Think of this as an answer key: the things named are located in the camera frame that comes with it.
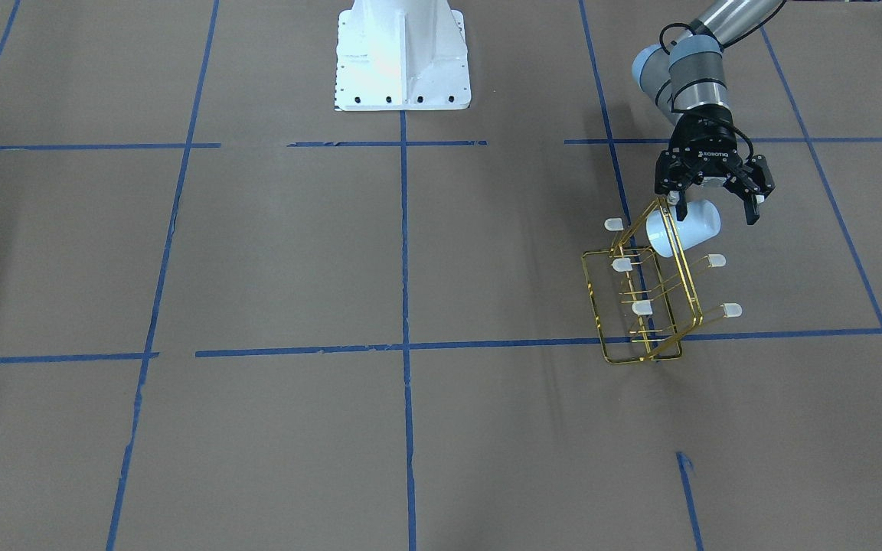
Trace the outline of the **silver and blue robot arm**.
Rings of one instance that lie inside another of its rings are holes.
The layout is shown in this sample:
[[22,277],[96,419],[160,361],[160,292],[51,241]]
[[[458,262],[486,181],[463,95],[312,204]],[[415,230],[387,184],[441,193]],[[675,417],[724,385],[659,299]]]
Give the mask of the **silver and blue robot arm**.
[[690,22],[672,22],[637,53],[632,76],[672,123],[655,163],[654,191],[683,222],[692,186],[721,186],[744,204],[746,224],[775,189],[766,157],[735,125],[724,69],[726,50],[758,31],[784,1],[715,1]]

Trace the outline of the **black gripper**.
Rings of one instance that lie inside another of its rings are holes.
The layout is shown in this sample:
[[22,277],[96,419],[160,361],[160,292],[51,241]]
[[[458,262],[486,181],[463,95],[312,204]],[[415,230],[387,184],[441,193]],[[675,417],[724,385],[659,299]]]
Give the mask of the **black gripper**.
[[690,186],[724,186],[744,199],[746,224],[759,222],[763,198],[775,189],[766,157],[755,153],[729,111],[685,111],[677,116],[668,147],[655,164],[655,193],[666,195],[668,209],[674,210]]

